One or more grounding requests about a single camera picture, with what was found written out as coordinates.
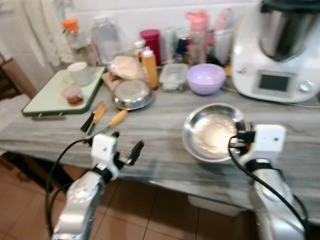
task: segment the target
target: purple bowl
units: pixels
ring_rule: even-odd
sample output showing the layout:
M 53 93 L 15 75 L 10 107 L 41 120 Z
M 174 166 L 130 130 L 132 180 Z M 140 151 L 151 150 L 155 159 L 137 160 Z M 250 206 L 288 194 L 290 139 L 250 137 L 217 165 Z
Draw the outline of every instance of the purple bowl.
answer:
M 213 94 L 222 87 L 225 80 L 225 70 L 210 63 L 195 65 L 187 73 L 189 87 L 200 95 Z

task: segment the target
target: gray marble surface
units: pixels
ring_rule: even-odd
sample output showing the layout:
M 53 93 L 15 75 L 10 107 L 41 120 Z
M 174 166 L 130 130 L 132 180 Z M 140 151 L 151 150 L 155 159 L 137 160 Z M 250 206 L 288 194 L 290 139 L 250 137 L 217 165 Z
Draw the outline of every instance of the gray marble surface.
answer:
M 102 86 L 92 106 L 104 100 L 107 112 L 97 124 L 104 127 L 118 111 L 111 105 L 110 91 Z M 310 219 L 320 223 L 320 109 L 259 101 L 235 92 L 220 90 L 211 96 L 191 91 L 156 91 L 153 102 L 132 111 L 112 131 L 120 131 L 118 150 L 127 154 L 143 140 L 145 147 L 134 167 L 125 167 L 122 178 L 184 192 L 246 209 L 248 178 L 231 161 L 201 163 L 184 148 L 182 128 L 188 115 L 202 105 L 227 103 L 241 110 L 255 124 L 281 124 L 287 128 L 278 167 L 294 194 L 305 203 Z M 64 148 L 82 139 L 81 125 L 90 112 L 68 115 L 64 121 L 32 121 L 22 115 L 0 132 L 0 149 L 55 161 Z M 62 163 L 90 167 L 90 149 L 79 143 L 62 158 Z

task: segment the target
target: red container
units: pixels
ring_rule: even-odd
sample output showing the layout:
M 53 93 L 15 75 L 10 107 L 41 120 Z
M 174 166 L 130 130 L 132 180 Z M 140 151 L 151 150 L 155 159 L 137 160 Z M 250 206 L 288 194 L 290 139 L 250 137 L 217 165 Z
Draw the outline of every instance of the red container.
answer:
M 145 46 L 149 46 L 155 55 L 156 65 L 161 65 L 160 55 L 160 31 L 149 29 L 140 32 L 140 36 L 145 40 Z

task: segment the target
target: orange cap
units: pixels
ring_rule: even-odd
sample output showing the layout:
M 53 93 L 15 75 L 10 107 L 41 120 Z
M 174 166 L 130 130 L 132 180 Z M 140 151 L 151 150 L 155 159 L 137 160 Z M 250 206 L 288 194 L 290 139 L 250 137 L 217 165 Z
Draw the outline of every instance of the orange cap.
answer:
M 70 18 L 70 19 L 64 20 L 62 21 L 62 25 L 68 31 L 77 31 L 79 29 L 77 18 Z

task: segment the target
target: pink bottle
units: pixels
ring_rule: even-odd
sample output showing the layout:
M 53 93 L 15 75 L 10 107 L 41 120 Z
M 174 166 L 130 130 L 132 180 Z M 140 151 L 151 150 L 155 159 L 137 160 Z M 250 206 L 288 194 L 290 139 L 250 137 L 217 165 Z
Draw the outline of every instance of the pink bottle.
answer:
M 206 63 L 207 46 L 208 46 L 208 27 L 210 16 L 206 10 L 198 12 L 187 12 L 186 17 L 191 20 L 190 35 L 191 42 L 189 45 L 189 64 Z
M 157 29 L 148 29 L 140 32 L 140 36 L 145 40 L 145 45 L 149 46 L 155 55 L 156 65 L 161 65 L 160 55 L 160 31 Z

